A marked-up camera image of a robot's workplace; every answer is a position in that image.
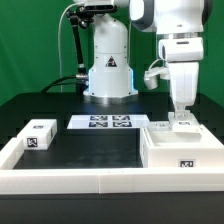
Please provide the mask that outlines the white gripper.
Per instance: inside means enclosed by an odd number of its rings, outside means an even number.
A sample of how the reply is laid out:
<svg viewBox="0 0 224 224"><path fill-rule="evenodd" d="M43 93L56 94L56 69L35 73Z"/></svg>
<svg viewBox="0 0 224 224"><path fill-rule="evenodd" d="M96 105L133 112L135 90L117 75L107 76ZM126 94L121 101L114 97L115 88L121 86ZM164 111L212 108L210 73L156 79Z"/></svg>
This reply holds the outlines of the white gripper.
<svg viewBox="0 0 224 224"><path fill-rule="evenodd" d="M196 98L199 61L204 56L203 39L162 39L158 50L159 57L166 62L169 71L175 118L185 120L185 107L192 106Z"/></svg>

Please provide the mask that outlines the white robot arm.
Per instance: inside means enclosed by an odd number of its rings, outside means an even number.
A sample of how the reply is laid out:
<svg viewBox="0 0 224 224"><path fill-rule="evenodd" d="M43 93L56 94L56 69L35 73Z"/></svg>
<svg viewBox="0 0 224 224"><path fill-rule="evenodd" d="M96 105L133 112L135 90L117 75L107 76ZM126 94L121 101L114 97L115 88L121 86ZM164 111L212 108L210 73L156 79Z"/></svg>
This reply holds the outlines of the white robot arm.
<svg viewBox="0 0 224 224"><path fill-rule="evenodd" d="M147 88L155 89L157 79L170 82L175 120L188 120L188 108L195 103L199 61L204 57L204 31L212 0L73 0L79 5L81 22L93 25L94 63L89 70L88 100L107 103L135 96L133 72L129 67L131 48L137 44L130 30L111 16L119 8L129 9L133 28L156 35L156 56L164 65L148 68L144 74Z"/></svg>

